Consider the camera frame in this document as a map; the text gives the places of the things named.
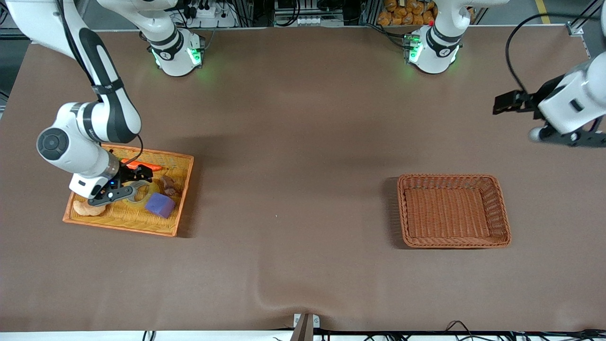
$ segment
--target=gray floor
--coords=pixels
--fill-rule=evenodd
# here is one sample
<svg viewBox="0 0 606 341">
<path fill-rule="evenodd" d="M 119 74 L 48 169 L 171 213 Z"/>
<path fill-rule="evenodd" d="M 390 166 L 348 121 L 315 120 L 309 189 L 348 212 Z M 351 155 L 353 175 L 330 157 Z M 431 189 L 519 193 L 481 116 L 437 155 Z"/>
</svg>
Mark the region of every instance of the gray floor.
<svg viewBox="0 0 606 341">
<path fill-rule="evenodd" d="M 580 14 L 590 3 L 590 0 L 544 0 L 548 12 Z M 503 6 L 491 8 L 482 18 L 482 25 L 515 25 L 523 19 L 538 14 L 535 0 L 510 0 Z M 84 21 L 93 30 L 124 30 L 136 27 L 123 17 L 101 7 L 95 0 L 89 0 L 84 13 Z M 549 17 L 551 23 L 564 23 L 568 19 Z M 540 24 L 541 19 L 531 21 Z M 584 26 L 585 43 L 591 56 L 606 50 L 606 43 L 598 22 L 587 22 Z M 27 48 L 27 41 L 5 41 L 0 39 L 0 90 L 10 93 L 15 82 L 21 61 Z M 0 106 L 5 101 L 0 95 Z"/>
</svg>

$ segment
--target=blue sponge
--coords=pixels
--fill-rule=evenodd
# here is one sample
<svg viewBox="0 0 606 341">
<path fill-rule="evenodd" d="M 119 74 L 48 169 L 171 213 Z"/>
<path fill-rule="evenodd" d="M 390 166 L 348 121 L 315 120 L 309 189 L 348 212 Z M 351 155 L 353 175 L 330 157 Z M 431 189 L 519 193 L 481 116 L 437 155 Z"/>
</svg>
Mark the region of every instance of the blue sponge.
<svg viewBox="0 0 606 341">
<path fill-rule="evenodd" d="M 145 204 L 146 210 L 165 219 L 168 219 L 173 208 L 175 208 L 175 202 L 160 193 L 152 194 L 147 204 Z"/>
</svg>

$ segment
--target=basket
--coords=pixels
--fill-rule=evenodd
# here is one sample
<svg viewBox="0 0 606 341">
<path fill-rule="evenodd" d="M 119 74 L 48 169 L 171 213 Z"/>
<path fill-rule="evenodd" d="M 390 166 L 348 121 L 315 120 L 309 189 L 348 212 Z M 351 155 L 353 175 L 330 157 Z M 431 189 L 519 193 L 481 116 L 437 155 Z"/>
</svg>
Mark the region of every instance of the basket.
<svg viewBox="0 0 606 341">
<path fill-rule="evenodd" d="M 113 149 L 113 154 L 119 159 L 134 157 L 139 148 L 126 146 L 103 145 L 105 150 Z M 171 212 L 168 219 L 158 217 L 146 211 L 144 208 L 129 207 L 124 200 L 116 201 L 107 206 L 105 212 L 97 217 L 81 216 L 73 209 L 73 202 L 86 201 L 84 197 L 72 192 L 67 202 L 63 221 L 66 223 L 97 226 L 100 228 L 117 229 L 148 234 L 164 235 L 174 237 L 177 234 L 179 220 L 187 195 L 187 188 L 190 181 L 191 169 L 193 167 L 193 156 L 161 152 L 159 150 L 144 149 L 138 161 L 157 164 L 162 169 L 154 172 L 153 182 L 156 183 L 161 191 L 164 191 L 164 184 L 161 177 L 167 175 L 175 181 L 175 189 L 179 192 L 170 197 L 175 201 L 175 209 Z M 138 193 L 135 200 L 143 197 L 143 193 Z"/>
<path fill-rule="evenodd" d="M 511 232 L 491 175 L 404 174 L 398 179 L 402 237 L 412 248 L 504 248 Z"/>
</svg>

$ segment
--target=table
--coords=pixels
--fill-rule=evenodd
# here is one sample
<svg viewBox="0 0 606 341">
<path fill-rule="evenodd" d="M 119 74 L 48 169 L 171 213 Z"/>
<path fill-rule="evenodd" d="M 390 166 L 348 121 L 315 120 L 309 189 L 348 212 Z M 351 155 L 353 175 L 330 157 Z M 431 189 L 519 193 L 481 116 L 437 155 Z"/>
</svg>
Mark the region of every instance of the table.
<svg viewBox="0 0 606 341">
<path fill-rule="evenodd" d="M 145 147 L 196 158 L 180 238 L 61 221 L 71 175 L 36 137 L 95 97 L 75 62 L 31 46 L 0 122 L 0 328 L 269 329 L 304 311 L 341 330 L 603 327 L 604 151 L 533 144 L 531 114 L 491 114 L 516 87 L 510 32 L 472 27 L 426 75 L 371 29 L 221 31 L 182 78 L 136 33 L 102 34 Z M 523 29 L 511 52 L 529 89 L 587 59 L 564 27 Z M 410 172 L 497 176 L 511 246 L 407 249 Z"/>
</svg>

